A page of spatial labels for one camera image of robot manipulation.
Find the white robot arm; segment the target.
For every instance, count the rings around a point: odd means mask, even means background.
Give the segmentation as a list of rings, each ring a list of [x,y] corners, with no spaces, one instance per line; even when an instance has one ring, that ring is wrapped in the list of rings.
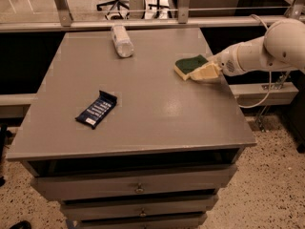
[[[218,78],[221,73],[305,71],[305,24],[292,18],[274,22],[261,37],[233,44],[208,58],[190,73],[195,81]]]

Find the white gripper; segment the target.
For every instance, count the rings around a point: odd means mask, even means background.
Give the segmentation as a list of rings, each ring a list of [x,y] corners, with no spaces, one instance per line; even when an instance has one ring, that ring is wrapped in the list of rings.
[[[245,71],[238,62],[238,48],[239,44],[234,44],[216,55],[207,57],[209,62],[192,71],[190,79],[194,81],[216,79],[220,76],[221,70],[227,76],[244,74]]]

